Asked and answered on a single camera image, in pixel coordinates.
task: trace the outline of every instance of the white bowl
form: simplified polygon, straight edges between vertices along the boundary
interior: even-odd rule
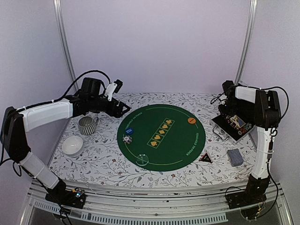
[[[69,157],[77,157],[83,151],[83,139],[79,136],[68,137],[62,144],[62,151]]]

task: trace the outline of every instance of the orange button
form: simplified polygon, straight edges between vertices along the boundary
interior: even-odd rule
[[[195,124],[196,123],[196,119],[195,118],[189,118],[187,120],[190,124]]]

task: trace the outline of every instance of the striped mug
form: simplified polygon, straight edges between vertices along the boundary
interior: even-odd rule
[[[82,135],[92,135],[96,131],[99,118],[95,119],[90,116],[82,117],[78,122],[79,131]]]

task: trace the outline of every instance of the slotted vent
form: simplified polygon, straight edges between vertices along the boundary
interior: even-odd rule
[[[60,208],[51,203],[35,200],[36,208],[59,214]],[[95,213],[81,212],[81,217],[70,218],[94,222],[102,225],[209,225],[227,222],[225,213],[215,214],[204,217],[180,218],[180,219],[138,219],[138,218],[122,218],[102,216]]]

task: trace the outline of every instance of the poker mat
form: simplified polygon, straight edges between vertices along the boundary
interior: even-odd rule
[[[205,131],[201,122],[185,109],[148,105],[131,112],[121,122],[117,140],[130,162],[163,172],[180,169],[197,159],[205,145]],[[140,157],[145,155],[147,159],[140,165]]]

